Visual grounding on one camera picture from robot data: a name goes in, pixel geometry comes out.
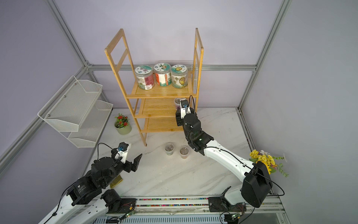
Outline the green-lid sunflower seed jar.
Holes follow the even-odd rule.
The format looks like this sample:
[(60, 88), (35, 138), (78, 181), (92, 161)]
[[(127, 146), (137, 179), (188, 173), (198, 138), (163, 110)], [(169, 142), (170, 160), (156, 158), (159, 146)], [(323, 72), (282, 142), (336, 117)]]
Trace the green-lid sunflower seed jar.
[(175, 88), (187, 86), (188, 69), (185, 65), (177, 64), (171, 67), (171, 81)]

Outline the seed jar with red base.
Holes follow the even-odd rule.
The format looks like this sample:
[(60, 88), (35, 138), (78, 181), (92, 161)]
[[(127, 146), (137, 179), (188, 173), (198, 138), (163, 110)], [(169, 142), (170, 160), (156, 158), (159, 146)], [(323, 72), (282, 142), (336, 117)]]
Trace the seed jar with red base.
[(157, 85), (165, 87), (171, 84), (170, 64), (158, 63), (154, 66), (153, 69), (154, 69)]

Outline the seed jar with floral lid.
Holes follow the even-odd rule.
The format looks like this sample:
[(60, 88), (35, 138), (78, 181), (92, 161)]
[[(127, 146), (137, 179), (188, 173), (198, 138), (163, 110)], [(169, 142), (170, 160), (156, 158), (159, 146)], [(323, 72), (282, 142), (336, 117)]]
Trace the seed jar with floral lid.
[(154, 87), (153, 70), (150, 66), (138, 66), (135, 69), (135, 75), (140, 89), (150, 90)]

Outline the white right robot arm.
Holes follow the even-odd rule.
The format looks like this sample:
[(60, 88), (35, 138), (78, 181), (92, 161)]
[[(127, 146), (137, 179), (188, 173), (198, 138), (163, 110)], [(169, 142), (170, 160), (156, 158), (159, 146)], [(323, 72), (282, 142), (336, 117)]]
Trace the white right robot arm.
[(269, 196), (273, 185), (270, 178), (271, 166), (261, 160), (246, 160), (224, 148), (212, 136), (204, 132), (193, 108), (178, 109), (176, 122), (183, 127), (188, 145), (203, 156), (217, 161), (241, 182), (237, 187), (228, 187), (221, 195), (223, 206), (248, 203), (259, 208)]

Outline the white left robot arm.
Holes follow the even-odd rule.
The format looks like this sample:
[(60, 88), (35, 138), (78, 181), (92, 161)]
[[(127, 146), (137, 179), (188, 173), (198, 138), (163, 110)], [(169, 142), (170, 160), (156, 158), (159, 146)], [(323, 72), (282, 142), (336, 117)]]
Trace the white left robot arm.
[(122, 214), (124, 220), (134, 214), (136, 199), (123, 199), (109, 185), (122, 171), (135, 172), (142, 155), (133, 162), (125, 152), (95, 160), (91, 170), (69, 186), (58, 205), (41, 220), (42, 224), (88, 224), (107, 213)]

